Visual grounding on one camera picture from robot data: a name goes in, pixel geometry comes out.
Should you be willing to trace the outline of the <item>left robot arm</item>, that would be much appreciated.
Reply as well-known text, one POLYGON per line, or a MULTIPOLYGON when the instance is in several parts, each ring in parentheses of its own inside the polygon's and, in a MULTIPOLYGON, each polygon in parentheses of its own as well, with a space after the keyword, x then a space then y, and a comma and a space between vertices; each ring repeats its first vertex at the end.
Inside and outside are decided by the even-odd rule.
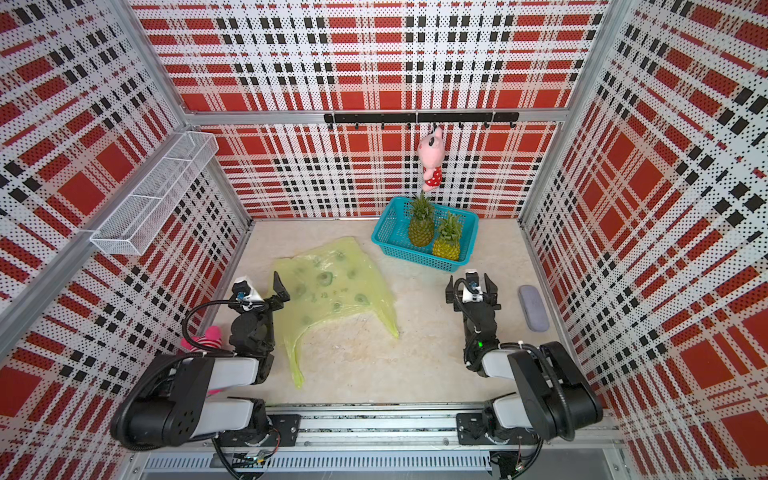
POLYGON ((290 300, 280 276, 273 293, 262 297, 246 280, 237 281, 222 305, 237 314, 228 348, 206 346, 192 338, 190 320, 181 329, 193 351, 156 356, 117 408, 111 422, 114 440, 131 451, 177 447, 236 432, 262 441, 273 426, 261 399, 213 393, 263 383, 273 365, 276 346, 273 315, 290 300))

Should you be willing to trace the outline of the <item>yellow pineapple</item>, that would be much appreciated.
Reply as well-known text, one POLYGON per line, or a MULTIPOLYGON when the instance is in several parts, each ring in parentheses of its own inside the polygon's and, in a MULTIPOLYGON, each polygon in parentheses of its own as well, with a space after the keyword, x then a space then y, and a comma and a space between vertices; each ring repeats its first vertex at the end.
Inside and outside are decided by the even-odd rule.
POLYGON ((432 254, 450 261, 458 261, 461 253, 463 224, 460 217, 448 213, 441 219, 432 247, 432 254))

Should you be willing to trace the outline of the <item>green plastic bag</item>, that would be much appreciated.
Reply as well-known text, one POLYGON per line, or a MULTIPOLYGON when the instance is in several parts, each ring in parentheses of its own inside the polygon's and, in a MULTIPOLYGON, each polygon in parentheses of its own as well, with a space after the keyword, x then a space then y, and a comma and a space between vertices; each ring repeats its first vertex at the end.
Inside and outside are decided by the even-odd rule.
POLYGON ((379 268, 353 237, 343 237, 273 264, 290 300, 274 315, 275 338, 286 352, 294 385, 304 376, 299 365, 301 338, 329 321, 372 313, 399 337, 395 300, 379 268))

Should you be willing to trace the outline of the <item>green-yellow pineapple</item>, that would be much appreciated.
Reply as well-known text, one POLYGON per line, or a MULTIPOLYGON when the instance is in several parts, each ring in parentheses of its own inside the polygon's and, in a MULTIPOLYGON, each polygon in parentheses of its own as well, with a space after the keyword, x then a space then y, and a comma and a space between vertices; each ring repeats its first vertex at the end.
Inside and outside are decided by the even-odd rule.
POLYGON ((435 207, 423 192, 410 202, 408 238, 417 248, 426 247, 434 238, 435 207))

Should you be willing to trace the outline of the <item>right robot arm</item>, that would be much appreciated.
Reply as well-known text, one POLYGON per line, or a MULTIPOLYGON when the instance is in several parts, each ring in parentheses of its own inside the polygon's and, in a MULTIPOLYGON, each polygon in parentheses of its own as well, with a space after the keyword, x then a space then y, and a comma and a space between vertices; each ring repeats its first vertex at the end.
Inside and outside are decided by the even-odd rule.
POLYGON ((462 315, 466 369, 482 378, 509 380, 515 387, 486 401, 480 413, 457 416, 462 445, 572 441, 578 430, 603 420, 601 402, 560 342, 499 341, 495 314, 501 305, 488 275, 451 277, 445 301, 462 315))

